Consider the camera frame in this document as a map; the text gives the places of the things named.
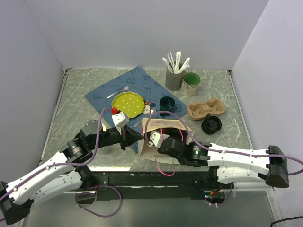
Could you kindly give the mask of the kraft paper cakes bag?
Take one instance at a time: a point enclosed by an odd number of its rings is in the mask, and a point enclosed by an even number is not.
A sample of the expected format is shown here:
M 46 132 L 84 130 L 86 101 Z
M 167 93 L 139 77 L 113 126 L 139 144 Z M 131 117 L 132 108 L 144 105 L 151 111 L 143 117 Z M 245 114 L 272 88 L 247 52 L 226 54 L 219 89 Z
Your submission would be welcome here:
M 170 137 L 165 139 L 160 148 L 155 146 L 148 147 L 150 141 L 150 134 L 152 131 L 158 131 L 162 134 L 167 134 Z M 193 140 L 190 137 L 193 135 L 191 129 L 186 130 L 185 126 L 179 120 L 161 120 L 144 118 L 142 121 L 142 134 L 144 138 L 139 141 L 138 154 L 139 157 L 153 161 L 157 169 L 159 163 L 163 164 L 179 164 L 176 156 L 168 148 L 169 142 L 177 142 L 177 147 L 182 148 L 183 145 L 189 145 Z

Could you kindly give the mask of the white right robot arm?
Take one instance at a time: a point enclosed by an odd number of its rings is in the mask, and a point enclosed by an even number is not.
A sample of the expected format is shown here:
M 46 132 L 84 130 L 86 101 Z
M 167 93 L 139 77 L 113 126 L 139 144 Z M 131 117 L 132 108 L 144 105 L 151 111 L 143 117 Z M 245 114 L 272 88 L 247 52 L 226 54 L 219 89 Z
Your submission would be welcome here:
M 264 181 L 271 187 L 289 187 L 287 160 L 278 146 L 251 150 L 213 143 L 199 146 L 195 142 L 187 144 L 171 137 L 151 141 L 160 154 L 175 158 L 182 165 L 214 169 L 215 172 L 207 177 L 207 184 L 214 189 L 240 181 Z

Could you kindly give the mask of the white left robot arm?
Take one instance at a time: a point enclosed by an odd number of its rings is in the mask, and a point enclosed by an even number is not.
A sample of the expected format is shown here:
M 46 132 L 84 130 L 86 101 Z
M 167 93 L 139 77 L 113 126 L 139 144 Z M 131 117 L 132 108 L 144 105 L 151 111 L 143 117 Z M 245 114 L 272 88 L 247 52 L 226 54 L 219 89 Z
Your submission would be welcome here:
M 3 221 L 7 225 L 16 224 L 41 202 L 67 191 L 89 190 L 94 184 L 94 176 L 88 164 L 98 148 L 118 144 L 125 150 L 141 139 L 142 134 L 127 123 L 104 130 L 99 121 L 87 122 L 75 138 L 48 161 L 15 181 L 0 183 Z

